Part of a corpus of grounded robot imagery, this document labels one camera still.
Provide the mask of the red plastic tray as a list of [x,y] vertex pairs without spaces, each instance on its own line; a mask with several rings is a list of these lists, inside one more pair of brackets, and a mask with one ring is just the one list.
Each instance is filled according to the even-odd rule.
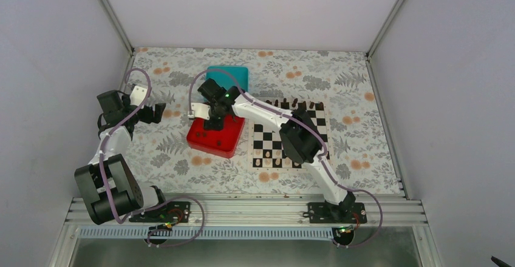
[[245,119],[226,116],[221,130],[208,129],[210,122],[196,118],[186,136],[186,141],[192,149],[222,158],[232,158],[243,132]]

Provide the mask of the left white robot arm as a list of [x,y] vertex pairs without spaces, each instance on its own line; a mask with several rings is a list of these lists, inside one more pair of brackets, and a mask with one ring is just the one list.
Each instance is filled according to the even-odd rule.
[[97,225],[140,209],[153,221],[164,220],[169,204],[157,186],[140,186],[123,155],[130,146],[135,125],[158,124],[166,105],[145,104],[148,89],[135,86],[131,93],[111,90],[97,96],[102,114],[97,120],[99,146],[90,162],[76,169],[75,181],[90,219]]

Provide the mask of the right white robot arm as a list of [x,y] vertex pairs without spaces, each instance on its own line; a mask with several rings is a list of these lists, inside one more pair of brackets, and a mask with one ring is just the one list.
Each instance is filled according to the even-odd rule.
[[286,157],[303,165],[323,189],[330,218],[343,223],[351,217],[355,196],[336,180],[327,159],[327,145],[305,109],[281,109],[255,98],[238,84],[225,89],[213,79],[204,81],[198,92],[205,102],[189,102],[190,119],[201,118],[222,127],[225,117],[240,117],[277,132]]

